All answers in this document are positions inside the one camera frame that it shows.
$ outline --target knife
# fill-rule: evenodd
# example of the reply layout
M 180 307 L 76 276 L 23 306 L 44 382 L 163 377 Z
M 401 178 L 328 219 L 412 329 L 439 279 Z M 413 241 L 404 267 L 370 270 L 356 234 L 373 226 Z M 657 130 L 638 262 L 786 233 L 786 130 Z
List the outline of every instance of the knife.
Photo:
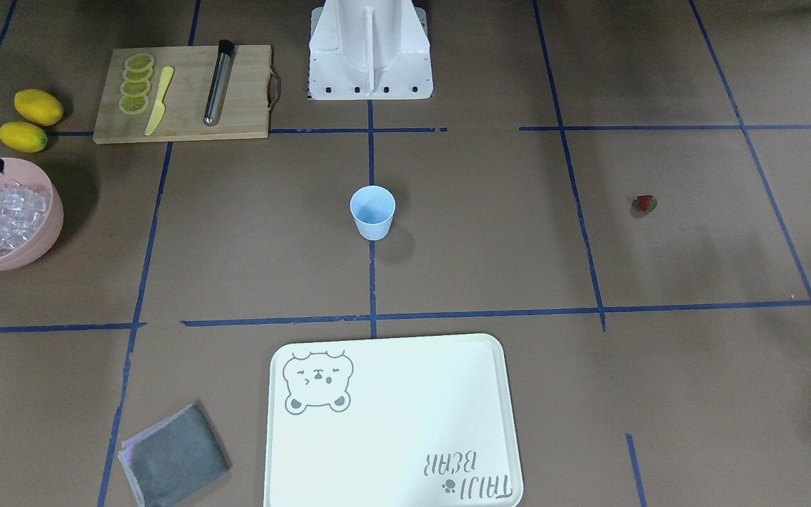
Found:
M 165 115 L 165 92 L 168 90 L 168 83 L 171 83 L 171 77 L 174 77 L 174 68 L 170 65 L 162 67 L 161 74 L 158 76 L 158 92 L 155 93 L 155 104 L 152 106 L 149 124 L 146 125 L 146 129 L 142 133 L 144 135 L 155 132 L 155 127 L 161 123 L 161 118 Z
M 218 60 L 215 61 L 215 73 L 212 74 L 212 87 L 208 90 L 206 113 L 202 117 L 203 124 L 207 126 L 218 124 L 227 90 L 227 77 L 231 73 L 231 57 L 234 55 L 234 48 L 234 42 L 230 42 L 228 39 L 221 39 L 221 42 L 218 42 Z

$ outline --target light blue cup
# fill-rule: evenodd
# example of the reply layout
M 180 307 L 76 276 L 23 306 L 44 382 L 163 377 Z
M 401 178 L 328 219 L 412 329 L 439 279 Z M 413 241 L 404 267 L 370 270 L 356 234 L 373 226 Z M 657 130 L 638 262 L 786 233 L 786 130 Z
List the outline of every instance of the light blue cup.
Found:
M 396 199 L 385 187 L 361 187 L 350 199 L 350 212 L 358 234 L 369 241 L 377 241 L 389 233 L 394 211 Z

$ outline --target bowl of ice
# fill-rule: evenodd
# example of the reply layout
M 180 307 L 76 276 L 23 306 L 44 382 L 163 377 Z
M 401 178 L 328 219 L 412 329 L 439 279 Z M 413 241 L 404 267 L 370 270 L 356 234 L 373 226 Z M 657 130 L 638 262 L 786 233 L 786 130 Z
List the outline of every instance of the bowl of ice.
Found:
M 64 208 L 46 173 L 21 158 L 4 158 L 0 177 L 0 270 L 42 257 L 61 233 Z

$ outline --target wooden cutting board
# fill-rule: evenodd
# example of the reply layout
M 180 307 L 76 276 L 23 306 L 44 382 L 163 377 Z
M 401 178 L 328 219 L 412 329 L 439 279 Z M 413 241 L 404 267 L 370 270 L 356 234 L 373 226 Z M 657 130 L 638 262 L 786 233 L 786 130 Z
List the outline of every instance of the wooden cutting board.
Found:
M 133 54 L 155 57 L 149 91 L 149 109 L 141 115 L 125 115 L 118 109 L 123 81 L 123 62 Z M 268 137 L 268 80 L 271 47 L 237 46 L 232 60 L 225 102 L 218 124 L 206 126 L 208 90 L 215 72 L 217 46 L 115 49 L 103 86 L 93 141 L 116 142 L 200 141 L 211 139 L 257 139 Z M 165 94 L 165 115 L 152 135 L 142 132 L 155 102 L 161 68 L 174 68 L 174 78 Z

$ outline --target lemon slice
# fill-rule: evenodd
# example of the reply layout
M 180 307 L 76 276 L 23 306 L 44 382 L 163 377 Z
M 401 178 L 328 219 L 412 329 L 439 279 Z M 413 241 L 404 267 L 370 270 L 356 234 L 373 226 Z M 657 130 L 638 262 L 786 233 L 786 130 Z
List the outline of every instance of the lemon slice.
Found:
M 148 81 L 150 77 L 152 77 L 152 67 L 147 68 L 147 70 L 126 70 L 122 72 L 121 76 L 125 78 L 125 81 L 128 83 L 142 83 L 144 81 Z
M 151 89 L 152 83 L 148 80 L 142 83 L 131 83 L 128 81 L 121 83 L 122 96 L 143 96 L 149 93 Z
M 118 101 L 118 109 L 125 115 L 139 115 L 149 109 L 149 98 L 147 96 L 122 96 Z
M 125 60 L 125 69 L 137 72 L 149 70 L 153 65 L 155 65 L 155 57 L 151 54 L 135 54 Z

